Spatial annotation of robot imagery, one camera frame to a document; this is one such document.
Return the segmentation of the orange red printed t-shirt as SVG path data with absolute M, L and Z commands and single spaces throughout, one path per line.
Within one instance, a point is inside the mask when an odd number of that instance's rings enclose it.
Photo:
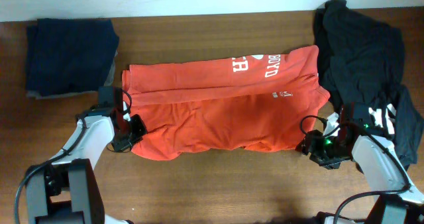
M 243 148 L 294 149 L 329 99 L 317 46 L 199 62 L 132 65 L 122 73 L 147 133 L 133 152 L 151 160 Z

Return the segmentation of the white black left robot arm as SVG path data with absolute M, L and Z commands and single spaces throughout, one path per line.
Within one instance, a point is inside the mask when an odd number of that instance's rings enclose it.
M 76 129 L 51 159 L 31 166 L 20 186 L 26 192 L 29 223 L 107 223 L 94 168 L 102 152 L 130 150 L 146 134 L 139 115 L 116 108 L 87 110 L 76 117 Z

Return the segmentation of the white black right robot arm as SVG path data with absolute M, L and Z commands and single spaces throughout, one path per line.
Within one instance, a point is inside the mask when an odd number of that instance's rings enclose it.
M 423 193 L 408 176 L 396 155 L 385 120 L 373 113 L 343 111 L 337 118 L 320 118 L 325 131 L 305 131 L 301 151 L 328 170 L 354 162 L 364 174 L 369 191 L 346 198 L 334 214 L 319 213 L 321 223 L 356 223 L 342 210 L 362 197 L 376 197 L 363 223 L 422 223 Z

